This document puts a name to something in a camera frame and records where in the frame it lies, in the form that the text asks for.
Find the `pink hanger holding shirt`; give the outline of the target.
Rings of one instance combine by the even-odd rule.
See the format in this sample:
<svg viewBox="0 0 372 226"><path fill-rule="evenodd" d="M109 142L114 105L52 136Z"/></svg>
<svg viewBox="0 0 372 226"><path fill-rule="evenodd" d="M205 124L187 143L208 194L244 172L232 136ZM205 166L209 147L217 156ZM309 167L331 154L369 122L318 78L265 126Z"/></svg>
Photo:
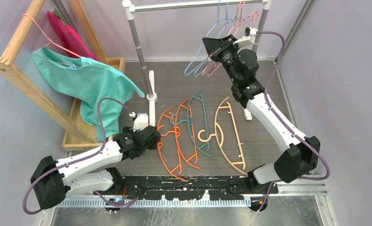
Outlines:
<svg viewBox="0 0 372 226"><path fill-rule="evenodd" d="M23 17L27 17L28 19L30 19L36 26L37 26L37 28L39 29L39 31L42 33L42 35L48 40L48 43L44 46L44 47L47 47L48 45L50 45L50 44L52 44L52 45L54 45L54 46L56 46L56 47L58 47L58 48L60 48L60 49L62 49L62 50L64 50L65 52L67 52L67 53L70 53L70 54L72 54L72 55L74 55L74 56L76 56L76 57L78 57L78 58L81 58L81 56L80 55L78 55L78 54L76 54L76 53L74 53L74 52L72 52L72 51L70 51L69 49L66 49L66 48L64 48L64 47L62 47L61 45L59 45L59 44L57 44L57 43L55 43L44 31L43 31L43 29L39 26L39 24L34 20L34 18L33 17L31 17L30 15L28 15L27 13L23 13L22 14L22 16Z"/></svg>

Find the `blue wire hanger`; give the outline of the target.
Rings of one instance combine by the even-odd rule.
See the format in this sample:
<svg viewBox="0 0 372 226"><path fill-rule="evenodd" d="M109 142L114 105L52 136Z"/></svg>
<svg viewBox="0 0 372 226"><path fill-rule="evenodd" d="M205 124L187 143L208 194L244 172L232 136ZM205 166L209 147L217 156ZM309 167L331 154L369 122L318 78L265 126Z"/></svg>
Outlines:
<svg viewBox="0 0 372 226"><path fill-rule="evenodd" d="M226 27L227 19L228 19L228 4L229 2L223 7L221 5L221 1L219 0L217 3L217 14L216 19L213 23L210 23L209 25L212 25L212 27L207 31L204 37L210 37L210 35L213 35L215 30L219 28L221 25L223 25L222 30L219 32L221 34L223 30ZM195 58L187 65L187 67L184 70L185 76L193 75L194 77L198 77L202 74L202 67L205 66L208 63L208 57L205 55L204 59L200 61L200 54L203 53L203 43L201 42Z"/></svg>
<svg viewBox="0 0 372 226"><path fill-rule="evenodd" d="M228 18L229 19L233 19L231 16L230 16L230 14L229 14L229 12L228 12ZM221 25L219 28L217 28L216 30L215 30L215 32L214 32L214 34L213 35L210 35L210 37L209 38L217 38L217 35L219 34L219 32L222 30L222 28L223 28L223 25ZM228 31L228 27L227 27L227 29L226 30L224 30L224 32L220 35L220 37L222 37L223 35L225 35L225 33ZM205 49L204 49L204 47L202 48L203 49L203 53L202 54L200 54L200 61L202 60L202 59L204 59L204 57L205 57L205 55L207 55L207 53L205 52Z"/></svg>

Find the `wooden clothes rack frame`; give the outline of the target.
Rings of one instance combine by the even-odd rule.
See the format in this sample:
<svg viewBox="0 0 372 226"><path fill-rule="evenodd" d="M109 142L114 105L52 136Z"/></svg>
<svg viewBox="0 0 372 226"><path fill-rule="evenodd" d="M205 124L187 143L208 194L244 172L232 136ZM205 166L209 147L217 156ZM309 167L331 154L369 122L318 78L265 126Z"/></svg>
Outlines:
<svg viewBox="0 0 372 226"><path fill-rule="evenodd" d="M66 141L68 136L72 136L81 146L96 144L96 136L89 135L89 132L95 130L94 127L84 122L78 123L76 121L80 118L80 100L75 98L70 114L65 114L62 109L15 65L15 60L23 47L30 29L36 24L33 19L39 14L44 3L45 1L43 0L32 0L30 2L26 10L26 16L20 20L2 56L0 56L0 75L65 129L63 141Z"/></svg>

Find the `red garment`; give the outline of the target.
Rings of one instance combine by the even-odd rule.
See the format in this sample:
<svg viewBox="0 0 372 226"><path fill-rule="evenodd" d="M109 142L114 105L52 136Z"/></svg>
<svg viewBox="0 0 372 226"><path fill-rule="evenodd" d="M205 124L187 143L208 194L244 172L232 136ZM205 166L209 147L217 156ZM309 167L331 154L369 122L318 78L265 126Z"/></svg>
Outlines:
<svg viewBox="0 0 372 226"><path fill-rule="evenodd" d="M47 12L51 27L62 43L62 47L69 50L71 58L88 57L99 61L99 59L86 47L80 35L70 26L66 25L53 11Z"/></svg>

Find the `teal plastic hanger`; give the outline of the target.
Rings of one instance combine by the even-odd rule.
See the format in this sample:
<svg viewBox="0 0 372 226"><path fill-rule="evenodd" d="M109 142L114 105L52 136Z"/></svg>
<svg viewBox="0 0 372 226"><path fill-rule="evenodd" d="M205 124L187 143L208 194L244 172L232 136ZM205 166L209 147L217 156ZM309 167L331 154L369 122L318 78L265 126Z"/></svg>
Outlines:
<svg viewBox="0 0 372 226"><path fill-rule="evenodd" d="M210 144L209 144L209 141L202 141L202 145L198 145L197 142L196 142L196 139L197 139L197 136L195 134L195 132L193 131L193 125L194 125L194 117L193 117L193 113L192 113L192 102L193 100L198 100L201 102L202 104L202 111L203 111L203 122L204 122L204 128L205 128L205 132L206 134L208 134L207 130L208 130L208 122L207 122L207 113L206 113L206 107L205 107L205 101L204 101L204 97L202 95L202 92L203 90L199 90L197 92L195 92L187 101L186 101L186 104L182 104L182 106L184 106L186 108L186 118L184 120L180 120L179 122L172 122L173 125L179 125L181 124L182 122L186 122L187 124L187 129L188 129L188 134L190 136L190 139L191 139L191 142L194 146L194 148L197 149L197 151L199 151L200 153L208 156L208 157L212 157L212 154L209 153L210 151Z"/></svg>

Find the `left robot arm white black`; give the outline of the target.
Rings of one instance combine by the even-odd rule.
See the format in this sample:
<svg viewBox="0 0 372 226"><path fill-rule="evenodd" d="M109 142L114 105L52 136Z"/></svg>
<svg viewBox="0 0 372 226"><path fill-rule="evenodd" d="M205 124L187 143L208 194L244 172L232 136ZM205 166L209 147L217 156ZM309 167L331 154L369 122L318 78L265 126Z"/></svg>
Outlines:
<svg viewBox="0 0 372 226"><path fill-rule="evenodd" d="M93 192L119 194L124 178L109 164L144 155L157 147L161 135L156 127L147 126L131 133L120 133L102 146L76 156L40 160L31 176L26 195L34 191L40 210L50 209L73 195Z"/></svg>

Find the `beige plastic hanger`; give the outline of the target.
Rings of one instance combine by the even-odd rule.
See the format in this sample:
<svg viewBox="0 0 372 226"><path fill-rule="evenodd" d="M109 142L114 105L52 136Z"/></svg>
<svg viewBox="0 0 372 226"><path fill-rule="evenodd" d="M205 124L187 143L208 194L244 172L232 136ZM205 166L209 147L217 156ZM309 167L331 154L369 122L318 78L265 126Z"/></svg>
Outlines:
<svg viewBox="0 0 372 226"><path fill-rule="evenodd" d="M240 175L247 176L243 142L240 140L229 97L224 98L215 110L213 131L202 129L197 133L197 137L204 143L215 142L225 161Z"/></svg>

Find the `white metal clothes rack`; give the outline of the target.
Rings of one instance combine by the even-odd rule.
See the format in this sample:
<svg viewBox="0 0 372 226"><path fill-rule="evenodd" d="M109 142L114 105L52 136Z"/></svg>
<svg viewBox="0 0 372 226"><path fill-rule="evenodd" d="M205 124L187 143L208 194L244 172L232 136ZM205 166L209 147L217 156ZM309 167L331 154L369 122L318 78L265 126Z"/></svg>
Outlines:
<svg viewBox="0 0 372 226"><path fill-rule="evenodd" d="M236 9L238 1L230 0L228 9ZM122 1L147 87L150 125L156 125L158 95L154 70L148 68L147 60L179 60L189 64L196 56L201 38L211 28L208 21L215 20L217 3L218 0L193 0L135 5L130 0ZM270 0L247 0L247 9L260 13L259 31L263 29L271 4Z"/></svg>

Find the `wooden tray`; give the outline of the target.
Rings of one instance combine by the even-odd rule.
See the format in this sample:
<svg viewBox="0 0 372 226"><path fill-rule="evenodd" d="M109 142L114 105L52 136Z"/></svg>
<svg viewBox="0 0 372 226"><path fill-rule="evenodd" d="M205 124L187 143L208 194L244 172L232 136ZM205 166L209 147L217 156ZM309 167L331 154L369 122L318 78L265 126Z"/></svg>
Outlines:
<svg viewBox="0 0 372 226"><path fill-rule="evenodd" d="M65 131L62 148L66 151L87 151L102 145L97 142L95 126L90 126L83 121L80 115L80 106L81 100L74 98L69 118L92 139L92 142L81 143L74 135Z"/></svg>

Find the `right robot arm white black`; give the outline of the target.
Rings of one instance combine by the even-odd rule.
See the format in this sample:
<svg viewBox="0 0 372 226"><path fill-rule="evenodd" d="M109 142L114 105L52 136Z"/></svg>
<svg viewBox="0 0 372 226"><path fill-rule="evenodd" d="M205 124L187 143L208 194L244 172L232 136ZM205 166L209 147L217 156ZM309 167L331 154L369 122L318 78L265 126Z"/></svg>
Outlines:
<svg viewBox="0 0 372 226"><path fill-rule="evenodd" d="M256 52L241 49L243 39L228 35L221 39L202 39L208 57L221 63L232 81L233 97L253 114L277 143L281 155L271 164L248 172L248 187L260 193L272 181L290 183L314 170L318 164L320 141L307 137L280 112L256 79L259 69Z"/></svg>

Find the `pink wire hanger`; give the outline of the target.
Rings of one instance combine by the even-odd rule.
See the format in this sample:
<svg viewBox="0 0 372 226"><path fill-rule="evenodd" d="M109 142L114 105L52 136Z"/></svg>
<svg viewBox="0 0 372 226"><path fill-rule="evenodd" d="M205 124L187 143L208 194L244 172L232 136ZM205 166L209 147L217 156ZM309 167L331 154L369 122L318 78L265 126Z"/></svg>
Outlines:
<svg viewBox="0 0 372 226"><path fill-rule="evenodd" d="M246 0L240 0L238 5L237 5L237 9L236 9L236 13L235 13L234 18L233 19L227 19L227 21L226 21L227 24L226 24L226 27L224 29L224 30L226 30L227 27L229 28L227 35L232 34L236 38L239 38L243 33L243 30L242 30L241 27L243 25L248 26L249 24L251 24L255 20L256 17L259 16L259 13L257 11L253 11L250 14L246 14L246 15L243 16L243 11L244 11L244 8L245 8L246 4L247 4ZM206 67L202 70L201 75L210 77L210 76L213 75L213 73L219 67L220 67L219 63L215 63L212 60L210 60L210 62L207 63Z"/></svg>
<svg viewBox="0 0 372 226"><path fill-rule="evenodd" d="M247 1L245 0L238 1L234 10L229 10L228 5L224 6L224 10L218 7L217 21L207 33L209 38L223 38L230 34L241 38L244 36L245 28L253 27L259 19L260 13L247 9Z"/></svg>

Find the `teal t-shirt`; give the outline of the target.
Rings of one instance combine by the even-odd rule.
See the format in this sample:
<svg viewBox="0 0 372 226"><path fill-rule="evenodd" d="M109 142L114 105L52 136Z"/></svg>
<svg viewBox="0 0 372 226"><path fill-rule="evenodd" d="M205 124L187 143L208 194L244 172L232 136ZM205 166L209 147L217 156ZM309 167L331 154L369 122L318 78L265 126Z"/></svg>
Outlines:
<svg viewBox="0 0 372 226"><path fill-rule="evenodd" d="M144 92L123 72L88 57L70 58L48 48L32 53L44 80L55 91L81 100L80 115L96 127L97 141L119 133L119 116L134 93Z"/></svg>

